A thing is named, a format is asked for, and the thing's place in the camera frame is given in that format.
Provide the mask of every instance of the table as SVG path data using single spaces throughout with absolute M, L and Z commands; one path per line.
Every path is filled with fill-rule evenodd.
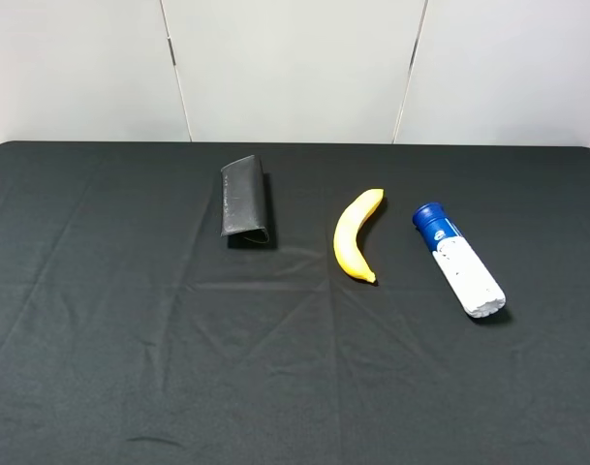
M 260 155 L 275 240 L 220 237 Z M 338 267 L 363 190 L 379 286 Z M 508 297 L 470 319 L 439 201 Z M 590 150 L 0 146 L 0 464 L 590 464 Z

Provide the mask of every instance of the bottle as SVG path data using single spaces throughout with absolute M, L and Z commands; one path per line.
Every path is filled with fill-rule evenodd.
M 481 318 L 506 304 L 506 296 L 440 203 L 421 206 L 413 223 L 465 312 Z

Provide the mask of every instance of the banana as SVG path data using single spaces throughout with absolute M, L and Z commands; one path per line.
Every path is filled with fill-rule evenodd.
M 357 247 L 357 233 L 383 199 L 383 189 L 365 191 L 340 216 L 333 237 L 335 258 L 346 274 L 375 283 L 376 276 Z

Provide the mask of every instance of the bottle label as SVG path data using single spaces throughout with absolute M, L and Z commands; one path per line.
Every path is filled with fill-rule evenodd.
M 431 252 L 438 251 L 439 242 L 449 237 L 462 237 L 462 234 L 448 218 L 435 220 L 423 229 L 421 232 L 423 240 Z

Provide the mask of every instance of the white wall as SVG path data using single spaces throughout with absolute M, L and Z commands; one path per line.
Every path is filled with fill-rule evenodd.
M 386 142 L 423 0 L 164 0 L 193 140 Z
M 590 0 L 430 0 L 400 143 L 590 143 Z
M 158 0 L 0 1 L 6 140 L 189 140 Z

